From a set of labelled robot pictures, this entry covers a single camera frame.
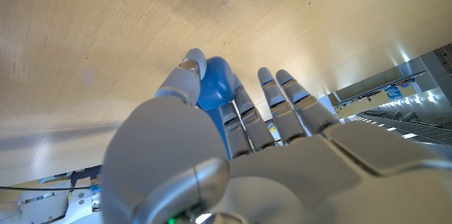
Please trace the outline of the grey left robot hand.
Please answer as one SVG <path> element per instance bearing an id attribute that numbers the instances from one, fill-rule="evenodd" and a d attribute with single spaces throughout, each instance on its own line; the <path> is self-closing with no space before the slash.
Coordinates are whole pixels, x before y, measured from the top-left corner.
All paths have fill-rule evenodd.
<path id="1" fill-rule="evenodd" d="M 450 223 L 451 159 L 340 122 L 288 72 L 258 79 L 276 141 L 229 64 L 191 49 L 110 141 L 105 223 Z"/>

